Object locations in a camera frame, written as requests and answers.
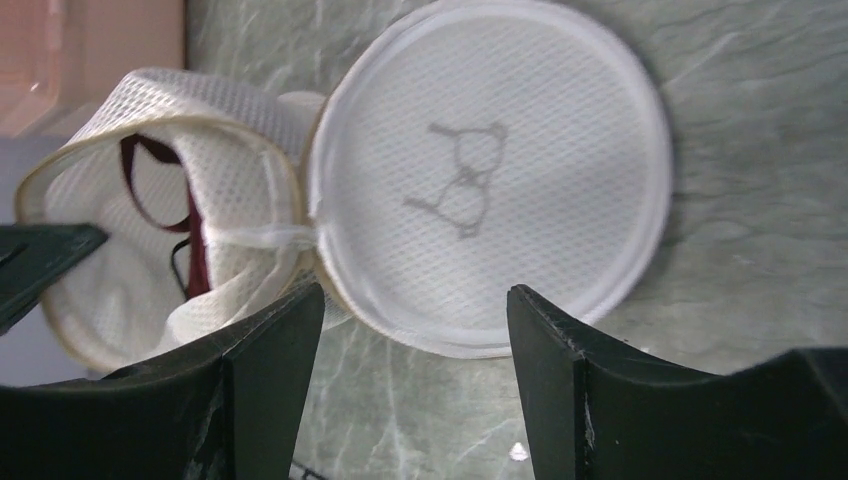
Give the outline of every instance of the dark red strap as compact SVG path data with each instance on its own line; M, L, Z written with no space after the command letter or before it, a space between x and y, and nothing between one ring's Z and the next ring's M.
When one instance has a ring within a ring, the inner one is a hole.
M208 292L211 288L209 287L209 274L206 267L206 245L203 242L201 234L203 218L200 216L197 205L194 203L194 197L191 194L191 186L189 185L187 188L188 216L173 225L162 225L150 216L150 214L148 214L141 205L141 202L138 200L138 196L135 192L133 182L133 165L135 163L135 147L137 145L144 147L144 149L147 150L156 161L165 165L182 166L182 161L180 160L179 155L177 155L177 152L164 143L139 134L133 134L121 139L120 144L121 165L124 172L124 181L126 182L127 190L130 193L130 198L132 199L132 202L139 214L141 214L141 216L151 225L162 230L175 233L188 233L188 245L191 248L191 251L189 253L187 286L183 287L182 280L179 278L179 273L176 271L173 258L171 261L174 274L177 276L177 282L180 284L181 288L184 288L186 299L194 298Z

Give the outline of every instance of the white spot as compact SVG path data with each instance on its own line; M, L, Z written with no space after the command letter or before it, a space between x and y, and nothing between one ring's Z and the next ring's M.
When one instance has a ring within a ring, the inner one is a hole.
M516 444L509 449L509 458L516 462L523 462L530 458L530 454L527 453L527 450L521 442L516 442Z

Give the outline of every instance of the pink plastic container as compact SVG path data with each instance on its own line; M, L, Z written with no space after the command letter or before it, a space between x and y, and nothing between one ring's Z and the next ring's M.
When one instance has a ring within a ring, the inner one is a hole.
M0 136L70 136L146 66L184 68L183 0L0 0Z

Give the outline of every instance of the mesh laundry basket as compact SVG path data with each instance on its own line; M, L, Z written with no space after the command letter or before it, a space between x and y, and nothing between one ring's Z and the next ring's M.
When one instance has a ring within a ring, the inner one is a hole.
M311 233L302 226L295 168L322 101L277 101L167 69L135 71L120 83L18 192L22 222L95 223L110 234L43 299L72 354L97 369L118 368L311 281L299 267ZM186 236L202 240L180 250ZM198 256L205 272L195 268ZM325 327L345 317L330 303Z
M114 367L315 275L328 325L350 311L428 352L508 355L511 286L594 322L659 241L671 194L661 104L624 44L565 7L435 2L357 60L304 147L322 100L128 77L20 190L26 222L112 232L47 295L65 343ZM189 260L172 262L184 232Z

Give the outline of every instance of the gray marble surface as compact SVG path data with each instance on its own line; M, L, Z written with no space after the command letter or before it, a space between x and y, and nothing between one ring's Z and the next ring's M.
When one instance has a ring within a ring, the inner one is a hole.
M191 0L190 66L326 93L425 3ZM848 343L848 2L563 3L640 55L675 135L662 248L599 328L716 373ZM321 341L295 456L333 479L532 478L516 442L510 359L440 358L348 322Z

